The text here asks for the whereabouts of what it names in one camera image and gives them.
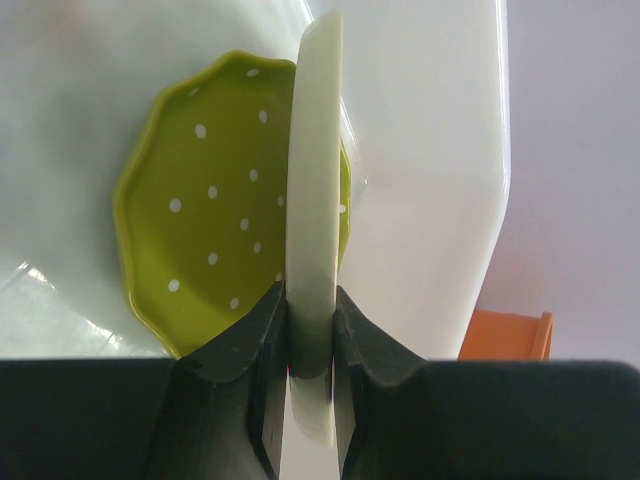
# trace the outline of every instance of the white polka dot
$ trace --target white polka dot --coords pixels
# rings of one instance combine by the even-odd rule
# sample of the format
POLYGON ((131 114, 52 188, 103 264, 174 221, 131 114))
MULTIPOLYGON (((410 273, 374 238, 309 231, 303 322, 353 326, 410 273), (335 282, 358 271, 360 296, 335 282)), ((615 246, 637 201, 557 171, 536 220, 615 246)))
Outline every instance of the white polka dot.
POLYGON ((179 199, 174 198, 169 202, 169 210, 171 210, 173 213, 178 213, 181 208, 182 202, 179 199))
POLYGON ((207 127, 199 123, 196 125, 196 137, 204 138, 207 136, 207 127))

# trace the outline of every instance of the ceramic plate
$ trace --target ceramic plate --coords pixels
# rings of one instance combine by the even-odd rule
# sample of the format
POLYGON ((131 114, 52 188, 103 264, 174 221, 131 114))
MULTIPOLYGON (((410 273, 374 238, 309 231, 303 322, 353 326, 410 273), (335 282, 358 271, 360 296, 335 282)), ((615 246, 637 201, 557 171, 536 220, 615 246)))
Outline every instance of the ceramic plate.
POLYGON ((340 198, 342 13, 305 30, 293 90, 287 186, 287 303, 293 409, 327 443, 340 198))
POLYGON ((175 355, 228 328, 284 278, 294 74, 287 60, 231 52, 168 89, 115 190, 127 299, 175 355))

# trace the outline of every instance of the white surface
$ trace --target white surface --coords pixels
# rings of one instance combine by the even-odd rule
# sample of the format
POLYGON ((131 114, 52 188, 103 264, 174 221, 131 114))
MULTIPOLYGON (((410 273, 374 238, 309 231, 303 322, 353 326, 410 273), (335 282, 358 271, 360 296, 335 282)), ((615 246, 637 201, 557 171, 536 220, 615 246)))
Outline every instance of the white surface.
MULTIPOLYGON (((233 48, 295 58, 304 5, 4 5, 0 355, 162 354, 122 298, 111 188, 162 88, 233 48)), ((345 103, 369 174, 366 189, 356 185, 341 282, 372 320, 429 357, 457 354, 506 205, 499 5, 310 5, 346 12, 345 103)), ((349 153, 357 177, 365 169, 349 153)), ((293 429, 288 410, 282 479, 302 476, 337 478, 336 457, 293 429)))
POLYGON ((480 296, 640 367, 640 2, 509 2, 513 182, 480 296))
POLYGON ((291 401, 308 437, 333 444, 331 363, 340 231, 343 16, 326 13, 302 35, 291 111, 286 287, 291 401))

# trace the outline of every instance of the green plate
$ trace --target green plate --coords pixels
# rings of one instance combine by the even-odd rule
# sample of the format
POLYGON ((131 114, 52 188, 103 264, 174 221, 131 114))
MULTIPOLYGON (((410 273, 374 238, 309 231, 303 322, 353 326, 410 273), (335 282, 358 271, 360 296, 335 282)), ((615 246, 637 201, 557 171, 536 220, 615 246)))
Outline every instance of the green plate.
MULTIPOLYGON (((230 52, 169 88, 114 192, 126 298, 180 357, 284 278, 295 65, 230 52)), ((351 178, 341 155, 340 258, 351 178)))

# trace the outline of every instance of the white wall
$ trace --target white wall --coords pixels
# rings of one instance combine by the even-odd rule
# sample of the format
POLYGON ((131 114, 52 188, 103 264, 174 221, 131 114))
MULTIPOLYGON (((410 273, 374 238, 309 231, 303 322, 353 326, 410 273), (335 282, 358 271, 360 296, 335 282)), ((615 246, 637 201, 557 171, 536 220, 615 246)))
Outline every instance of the white wall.
POLYGON ((640 366, 640 2, 511 0, 512 184, 479 306, 640 366))

